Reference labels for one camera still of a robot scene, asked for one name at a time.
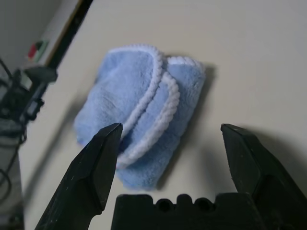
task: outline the blue towel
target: blue towel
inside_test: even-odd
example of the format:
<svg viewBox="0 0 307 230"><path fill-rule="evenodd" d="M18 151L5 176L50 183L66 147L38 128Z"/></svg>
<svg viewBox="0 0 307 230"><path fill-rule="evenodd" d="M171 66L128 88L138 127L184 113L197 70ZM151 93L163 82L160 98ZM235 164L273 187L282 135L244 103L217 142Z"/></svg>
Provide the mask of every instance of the blue towel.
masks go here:
<svg viewBox="0 0 307 230"><path fill-rule="evenodd" d="M86 145L99 129L123 123L117 175L131 189L153 189L190 120L204 83L201 64L165 58L157 48L113 49L75 118L77 141Z"/></svg>

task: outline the table surface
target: table surface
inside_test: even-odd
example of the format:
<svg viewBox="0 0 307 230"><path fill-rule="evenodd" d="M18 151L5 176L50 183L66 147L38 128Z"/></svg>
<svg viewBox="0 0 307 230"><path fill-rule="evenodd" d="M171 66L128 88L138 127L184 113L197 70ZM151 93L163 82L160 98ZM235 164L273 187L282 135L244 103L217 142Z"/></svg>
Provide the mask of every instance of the table surface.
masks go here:
<svg viewBox="0 0 307 230"><path fill-rule="evenodd" d="M36 174L32 199L26 200L26 229L35 228L81 150L71 125L103 56L135 43L191 56L214 71L159 188L129 191L115 178L106 210L92 220L91 230L110 229L122 193L175 202L182 193L214 200L218 193L235 191L222 123L253 130L307 194L306 10L304 0L94 0L20 151L24 193L46 162Z"/></svg>

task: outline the black cable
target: black cable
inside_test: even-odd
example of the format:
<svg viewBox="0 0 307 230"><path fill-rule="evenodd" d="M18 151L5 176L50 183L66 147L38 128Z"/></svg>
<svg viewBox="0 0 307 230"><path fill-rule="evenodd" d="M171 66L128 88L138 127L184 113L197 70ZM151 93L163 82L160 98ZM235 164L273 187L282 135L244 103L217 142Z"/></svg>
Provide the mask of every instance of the black cable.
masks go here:
<svg viewBox="0 0 307 230"><path fill-rule="evenodd" d="M9 76L10 79L13 78L11 72L9 71L9 69L7 68L7 66L4 64L3 60L0 58L0 65L3 67L3 69L5 70L6 74Z"/></svg>
<svg viewBox="0 0 307 230"><path fill-rule="evenodd" d="M11 183L9 176L7 175L7 173L3 169L0 169L0 173L3 175L3 178L8 182L8 189L6 190L3 197L0 199L0 205L1 205L9 197L9 195L12 191L12 183Z"/></svg>
<svg viewBox="0 0 307 230"><path fill-rule="evenodd" d="M12 79L12 74L9 71L9 69L7 68L7 66L4 64L3 60L0 58L0 66L2 66L2 68L5 70L6 74L8 75L9 79ZM12 132L6 132L6 133L0 133L0 137L6 137L6 138L14 138L14 137L18 137L18 143L14 144L14 145L5 145L5 144L0 144L0 148L15 148L14 154L10 159L10 162L6 168L6 170L3 170L0 168L0 173L2 174L3 178L0 180L0 186L3 185L3 183L5 181L7 181L8 183L8 188L6 190L6 192L4 193L3 197L0 198L0 205L10 196L11 191L12 191L12 182L9 178L9 172L16 160L16 157L18 155L18 150L19 147L26 141L26 128L24 125L21 124L21 131L19 134L16 135L16 133L12 133Z"/></svg>

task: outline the white wall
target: white wall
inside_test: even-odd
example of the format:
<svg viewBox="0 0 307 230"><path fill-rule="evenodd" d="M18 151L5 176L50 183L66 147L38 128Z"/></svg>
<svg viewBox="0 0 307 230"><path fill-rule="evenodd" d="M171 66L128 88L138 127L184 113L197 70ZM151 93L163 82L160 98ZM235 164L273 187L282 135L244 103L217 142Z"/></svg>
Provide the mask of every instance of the white wall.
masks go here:
<svg viewBox="0 0 307 230"><path fill-rule="evenodd" d="M0 1L0 57L11 71L24 63L30 45L40 39L60 2Z"/></svg>

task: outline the white towel trim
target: white towel trim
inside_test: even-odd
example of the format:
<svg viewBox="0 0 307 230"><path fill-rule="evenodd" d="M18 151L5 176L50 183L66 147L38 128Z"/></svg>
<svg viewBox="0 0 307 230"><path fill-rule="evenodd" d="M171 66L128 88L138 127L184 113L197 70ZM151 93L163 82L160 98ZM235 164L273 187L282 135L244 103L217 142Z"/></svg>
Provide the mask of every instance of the white towel trim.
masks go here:
<svg viewBox="0 0 307 230"><path fill-rule="evenodd" d="M150 54L153 57L153 74L149 84L147 91L145 92L144 96L139 100L138 104L131 112L128 119L123 124L123 132L121 134L121 138L123 139L129 131L133 128L135 123L137 122L140 115L146 109L148 103L151 101L155 92L159 86L162 77L162 53L154 46L150 45L130 45L130 46L123 46L119 48L115 48L109 51L109 53L115 52L122 52L122 51L141 51Z"/></svg>
<svg viewBox="0 0 307 230"><path fill-rule="evenodd" d="M144 137L136 144L129 152L124 152L119 155L117 160L117 168L126 168L142 157L162 136L168 128L169 122L173 119L177 106L179 104L180 93L176 80L172 78L168 72L165 72L162 77L162 82L167 85L168 98L161 110L161 113L156 118Z"/></svg>

